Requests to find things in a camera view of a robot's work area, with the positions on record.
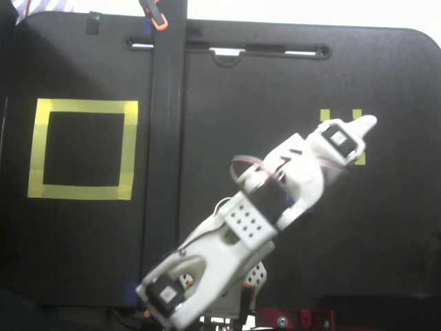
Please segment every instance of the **yellow square outline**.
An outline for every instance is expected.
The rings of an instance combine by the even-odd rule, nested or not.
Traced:
[[[123,147],[118,186],[43,184],[46,139],[51,112],[124,114]],[[130,200],[134,177],[138,101],[38,99],[30,154],[29,198],[72,200]]]

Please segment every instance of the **label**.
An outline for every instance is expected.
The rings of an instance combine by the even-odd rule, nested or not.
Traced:
[[[337,131],[332,135],[331,140],[339,146],[346,141],[346,136],[341,131]]]
[[[160,294],[159,294],[160,298],[165,302],[165,303],[169,303],[175,296],[176,296],[176,291],[167,286]]]

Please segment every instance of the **black vertical post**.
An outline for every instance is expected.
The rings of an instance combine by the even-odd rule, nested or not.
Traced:
[[[187,0],[160,0],[156,31],[141,277],[178,241],[178,196]]]

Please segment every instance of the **red cable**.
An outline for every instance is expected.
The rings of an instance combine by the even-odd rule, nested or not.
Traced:
[[[29,15],[30,2],[31,2],[31,0],[28,0],[28,4],[26,5],[25,17]]]

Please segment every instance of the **orange clip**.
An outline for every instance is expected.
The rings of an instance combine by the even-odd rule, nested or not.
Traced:
[[[152,18],[152,22],[154,27],[158,30],[158,31],[164,31],[165,29],[168,28],[168,21],[165,18],[165,15],[163,13],[161,13],[161,17],[163,18],[164,23],[162,23],[160,26],[157,24],[157,22]]]

